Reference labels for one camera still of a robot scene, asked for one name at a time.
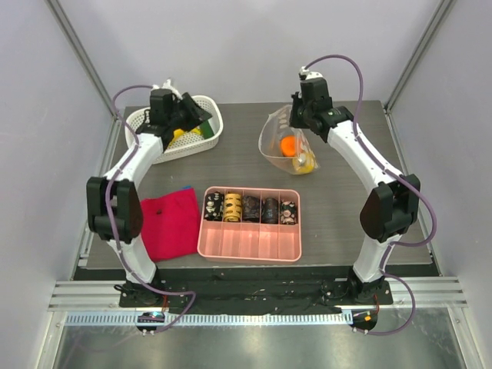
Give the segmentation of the yellow toy fruit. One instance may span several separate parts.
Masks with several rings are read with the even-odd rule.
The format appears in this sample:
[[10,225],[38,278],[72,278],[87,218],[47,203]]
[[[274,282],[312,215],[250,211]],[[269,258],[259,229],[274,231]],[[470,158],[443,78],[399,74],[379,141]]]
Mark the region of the yellow toy fruit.
[[315,157],[308,152],[301,153],[297,157],[292,158],[291,162],[296,175],[306,175],[317,168]]

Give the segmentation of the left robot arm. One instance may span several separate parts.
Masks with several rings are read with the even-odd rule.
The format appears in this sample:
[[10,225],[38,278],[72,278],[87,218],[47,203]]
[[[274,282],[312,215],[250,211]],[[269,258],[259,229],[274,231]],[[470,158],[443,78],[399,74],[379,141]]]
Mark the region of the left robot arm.
[[189,93],[173,87],[148,86],[151,90],[147,117],[133,129],[133,144],[118,163],[101,177],[86,184],[88,226],[117,254],[126,279],[140,284],[137,297],[146,306],[158,305],[164,288],[154,282],[158,269],[145,249],[141,229],[143,211],[138,187],[155,160],[163,155],[178,129],[189,132],[212,118]]

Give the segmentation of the aluminium frame rail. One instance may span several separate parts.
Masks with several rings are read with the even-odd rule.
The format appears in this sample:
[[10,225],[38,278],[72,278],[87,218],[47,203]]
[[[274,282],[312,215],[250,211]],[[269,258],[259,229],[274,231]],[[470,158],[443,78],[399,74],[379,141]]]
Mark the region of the aluminium frame rail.
[[186,291],[195,291],[194,314],[314,314],[328,308],[362,308],[379,304],[383,308],[435,308],[466,305],[456,278],[405,278],[385,281],[362,298],[353,299],[343,278],[291,280],[169,281],[173,296],[162,298],[145,291],[123,288],[120,281],[58,282],[48,303],[51,311],[96,311],[168,307],[181,311],[190,301]]

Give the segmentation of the red folded cloth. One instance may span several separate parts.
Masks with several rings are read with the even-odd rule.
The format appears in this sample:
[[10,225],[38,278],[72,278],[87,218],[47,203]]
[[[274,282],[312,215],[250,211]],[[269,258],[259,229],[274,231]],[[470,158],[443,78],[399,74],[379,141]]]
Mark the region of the red folded cloth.
[[142,240],[154,262],[197,252],[201,213],[193,188],[141,201]]

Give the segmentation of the dark blue patterned cloth roll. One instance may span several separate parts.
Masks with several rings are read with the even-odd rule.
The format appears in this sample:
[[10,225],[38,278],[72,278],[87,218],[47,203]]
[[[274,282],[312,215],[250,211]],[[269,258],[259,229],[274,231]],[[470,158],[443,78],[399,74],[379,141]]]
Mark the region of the dark blue patterned cloth roll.
[[277,224],[279,217],[279,202],[276,198],[265,198],[262,204],[261,222],[264,224]]

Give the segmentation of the dark brown patterned cloth roll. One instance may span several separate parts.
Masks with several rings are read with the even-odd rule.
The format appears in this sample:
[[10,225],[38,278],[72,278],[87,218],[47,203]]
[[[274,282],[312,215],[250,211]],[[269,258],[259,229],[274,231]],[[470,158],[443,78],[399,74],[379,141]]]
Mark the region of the dark brown patterned cloth roll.
[[261,218],[261,200],[252,195],[244,195],[242,198],[242,220],[258,223]]

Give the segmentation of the yellow toy banana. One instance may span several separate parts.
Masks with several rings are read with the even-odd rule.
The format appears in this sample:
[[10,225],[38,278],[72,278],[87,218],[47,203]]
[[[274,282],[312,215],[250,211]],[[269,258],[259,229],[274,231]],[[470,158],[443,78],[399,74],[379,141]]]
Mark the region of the yellow toy banana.
[[178,148],[185,145],[193,145],[196,142],[203,140],[201,134],[186,132],[181,133],[174,130],[174,137],[169,145],[169,148]]

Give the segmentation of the clear polka dot zip bag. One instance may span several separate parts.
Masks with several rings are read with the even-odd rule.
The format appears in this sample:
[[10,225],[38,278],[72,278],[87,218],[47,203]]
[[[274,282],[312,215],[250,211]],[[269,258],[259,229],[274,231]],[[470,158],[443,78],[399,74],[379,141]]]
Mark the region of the clear polka dot zip bag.
[[308,139],[300,128],[290,126],[291,106],[268,116],[258,139],[259,152],[275,167],[290,175],[307,175],[319,165]]

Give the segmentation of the black white dotted cloth roll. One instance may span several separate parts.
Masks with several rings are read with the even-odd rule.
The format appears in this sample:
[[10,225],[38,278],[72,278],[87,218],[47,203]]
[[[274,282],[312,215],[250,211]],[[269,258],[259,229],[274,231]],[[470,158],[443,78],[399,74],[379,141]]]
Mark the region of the black white dotted cloth roll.
[[207,221],[222,221],[224,194],[213,192],[207,194],[204,201],[204,219]]

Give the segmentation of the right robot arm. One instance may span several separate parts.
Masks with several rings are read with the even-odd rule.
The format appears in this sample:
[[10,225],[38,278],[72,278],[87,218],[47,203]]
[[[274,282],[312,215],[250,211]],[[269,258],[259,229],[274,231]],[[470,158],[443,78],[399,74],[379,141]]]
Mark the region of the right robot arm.
[[365,233],[361,251],[347,276],[346,298],[363,304],[384,283],[382,270],[392,248],[417,220],[421,186],[416,175],[404,176],[365,138],[344,106],[335,107],[327,81],[317,72],[300,77],[293,94],[290,125],[309,129],[350,165],[368,193],[359,216]]

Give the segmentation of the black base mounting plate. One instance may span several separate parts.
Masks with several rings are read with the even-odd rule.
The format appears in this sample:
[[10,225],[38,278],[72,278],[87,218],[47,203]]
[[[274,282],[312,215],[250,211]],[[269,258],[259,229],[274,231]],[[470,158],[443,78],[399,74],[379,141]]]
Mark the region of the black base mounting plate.
[[294,280],[216,280],[216,281],[166,281],[166,291],[178,292],[168,298],[168,308],[173,314],[181,312],[190,300],[186,291],[194,291],[196,298],[188,311],[206,315],[288,315],[331,314],[343,306],[362,308],[378,303],[393,304],[388,283],[367,298],[355,300],[348,295],[345,281],[330,279]]

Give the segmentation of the white perforated plastic basket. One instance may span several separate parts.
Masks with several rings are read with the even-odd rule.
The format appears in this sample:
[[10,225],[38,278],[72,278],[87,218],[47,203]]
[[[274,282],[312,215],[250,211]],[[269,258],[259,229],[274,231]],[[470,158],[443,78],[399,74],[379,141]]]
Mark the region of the white perforated plastic basket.
[[[192,131],[178,134],[166,151],[155,158],[153,165],[158,165],[166,161],[173,161],[190,155],[195,155],[203,151],[212,149],[219,141],[224,129],[221,112],[216,102],[206,95],[191,96],[193,101],[208,112],[211,117],[202,125]],[[149,107],[139,108],[132,112],[126,122],[133,131],[137,131],[143,123],[148,123]],[[128,128],[125,128],[125,140],[128,148],[133,148],[135,138]]]

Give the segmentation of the orange toy fruit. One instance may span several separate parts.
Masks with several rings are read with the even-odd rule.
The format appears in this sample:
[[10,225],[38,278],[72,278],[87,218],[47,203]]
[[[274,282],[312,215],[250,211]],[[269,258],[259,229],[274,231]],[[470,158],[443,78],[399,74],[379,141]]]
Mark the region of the orange toy fruit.
[[297,139],[294,135],[288,135],[280,140],[280,149],[284,157],[293,158],[297,155]]

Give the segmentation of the yellow black cloth roll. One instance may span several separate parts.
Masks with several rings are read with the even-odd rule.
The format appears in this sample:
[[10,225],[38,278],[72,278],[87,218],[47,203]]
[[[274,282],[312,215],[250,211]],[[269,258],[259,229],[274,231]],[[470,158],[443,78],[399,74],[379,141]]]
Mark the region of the yellow black cloth roll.
[[224,222],[240,222],[242,219],[242,195],[239,193],[227,193],[224,196]]

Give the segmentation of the green toy cucumber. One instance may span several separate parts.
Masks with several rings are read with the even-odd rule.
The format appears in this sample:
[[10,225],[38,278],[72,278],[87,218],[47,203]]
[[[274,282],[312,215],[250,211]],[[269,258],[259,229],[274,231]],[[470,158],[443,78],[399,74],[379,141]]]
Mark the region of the green toy cucumber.
[[199,130],[203,139],[209,139],[214,137],[214,130],[211,127],[210,121],[204,121],[199,125]]

